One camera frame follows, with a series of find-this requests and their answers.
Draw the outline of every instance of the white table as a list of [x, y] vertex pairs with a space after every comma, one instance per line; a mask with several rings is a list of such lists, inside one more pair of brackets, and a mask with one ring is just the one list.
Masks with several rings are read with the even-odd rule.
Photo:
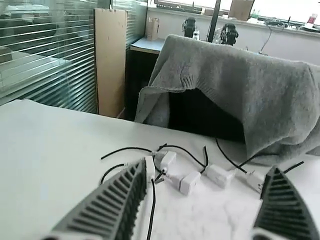
[[[107, 169], [146, 155], [128, 150], [101, 161], [104, 154], [128, 146], [156, 149], [163, 143], [185, 147], [200, 160], [206, 145], [210, 162], [231, 167], [209, 137], [44, 106], [30, 100], [0, 106], [1, 238], [23, 240], [34, 233], [49, 232], [98, 186]], [[236, 145], [231, 148], [228, 143], [228, 146], [231, 155], [240, 156], [235, 155]], [[187, 174], [200, 169], [185, 154], [178, 153], [171, 173]], [[320, 226], [319, 158], [304, 155], [284, 162], [280, 168], [286, 169], [301, 159], [305, 164], [289, 172], [288, 177]], [[254, 165], [245, 168], [268, 171], [267, 167]], [[152, 194], [148, 194], [141, 205], [133, 239], [146, 239], [151, 204]], [[156, 185], [151, 239], [248, 239], [259, 204], [259, 194], [237, 179], [229, 189], [222, 190], [202, 176], [189, 197], [165, 181]]]
[[144, 52], [149, 54], [159, 54], [165, 44], [165, 40], [158, 38], [156, 40], [148, 40], [143, 37], [130, 45], [130, 50]]

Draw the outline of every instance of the white desk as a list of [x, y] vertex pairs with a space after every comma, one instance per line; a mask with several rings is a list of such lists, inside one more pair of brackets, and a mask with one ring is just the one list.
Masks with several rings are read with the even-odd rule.
[[146, 37], [141, 38], [130, 45], [130, 50], [144, 52], [149, 54], [159, 54], [165, 44], [165, 40], [158, 38], [150, 41]]
[[[1, 239], [28, 239], [34, 233], [50, 231], [98, 186], [107, 169], [145, 156], [144, 152], [128, 150], [100, 161], [104, 154], [128, 146], [156, 149], [163, 143], [185, 147], [200, 160], [206, 145], [212, 163], [230, 167], [209, 137], [44, 106], [29, 100], [0, 106]], [[313, 156], [300, 159], [306, 163], [289, 172], [288, 177], [310, 203], [311, 214], [320, 226], [317, 203], [320, 161]], [[281, 168], [286, 169], [300, 159], [285, 162]], [[245, 168], [268, 171], [267, 167], [253, 165]], [[200, 168], [181, 153], [172, 172], [186, 174], [194, 169]], [[148, 228], [151, 204], [149, 194], [142, 204], [138, 226]], [[237, 179], [228, 190], [221, 190], [202, 176], [189, 197], [181, 195], [168, 182], [162, 182], [156, 185], [151, 239], [248, 239], [258, 206], [259, 194]], [[139, 236], [137, 228], [134, 232], [133, 239], [146, 239], [144, 235]]]

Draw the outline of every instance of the white wall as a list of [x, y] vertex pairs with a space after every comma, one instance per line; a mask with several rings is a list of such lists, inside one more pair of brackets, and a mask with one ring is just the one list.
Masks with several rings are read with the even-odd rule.
[[[182, 23], [190, 16], [186, 12], [173, 12], [162, 9], [150, 8], [148, 17], [159, 18], [159, 38], [165, 39], [168, 34], [183, 36]], [[207, 16], [196, 16], [196, 24], [200, 30], [200, 39], [207, 38], [211, 18]], [[219, 20], [217, 28], [221, 28], [228, 20]], [[248, 23], [234, 22], [239, 37], [234, 45], [240, 49], [248, 49], [258, 52], [270, 34], [267, 26], [253, 25]], [[269, 56], [283, 58], [293, 61], [304, 61], [320, 66], [320, 34], [272, 32], [270, 40], [266, 44], [263, 52]]]

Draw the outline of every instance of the black pole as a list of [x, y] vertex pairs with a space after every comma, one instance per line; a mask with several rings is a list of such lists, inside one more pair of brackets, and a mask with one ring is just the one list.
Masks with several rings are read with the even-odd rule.
[[213, 16], [211, 19], [210, 32], [208, 36], [209, 43], [212, 43], [212, 41], [214, 40], [214, 35], [215, 35], [215, 30], [216, 30], [216, 25], [217, 25], [218, 16], [219, 16], [219, 10], [220, 10], [220, 3], [221, 3], [221, 0], [216, 0], [215, 2]]

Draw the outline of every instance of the white connector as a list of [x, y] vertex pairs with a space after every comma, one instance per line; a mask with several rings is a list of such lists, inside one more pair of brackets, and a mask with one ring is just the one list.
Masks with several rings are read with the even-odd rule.
[[204, 173], [220, 188], [226, 189], [235, 178], [236, 170], [226, 171], [222, 167], [212, 164], [206, 168]]
[[146, 168], [146, 181], [151, 182], [151, 179], [155, 179], [156, 168], [154, 164], [154, 158], [152, 156], [145, 156], [145, 168]]
[[248, 185], [261, 194], [265, 183], [265, 176], [255, 171], [247, 173], [245, 176]]
[[200, 172], [193, 171], [185, 176], [180, 183], [180, 192], [186, 196], [190, 195], [201, 177]]
[[139, 163], [141, 160], [143, 160], [143, 159], [145, 159], [145, 158], [140, 158], [139, 160], [137, 160], [137, 161], [129, 161], [129, 162], [125, 162], [124, 163], [124, 166], [130, 166], [130, 165], [132, 165], [132, 164], [137, 164], [137, 163]]
[[166, 174], [166, 177], [171, 180], [172, 185], [175, 186], [182, 194], [188, 196], [193, 192], [201, 174], [198, 171], [193, 171], [184, 177], [169, 174]]
[[177, 153], [175, 151], [167, 151], [160, 162], [160, 169], [166, 173], [169, 169], [169, 166], [173, 164], [176, 159]]

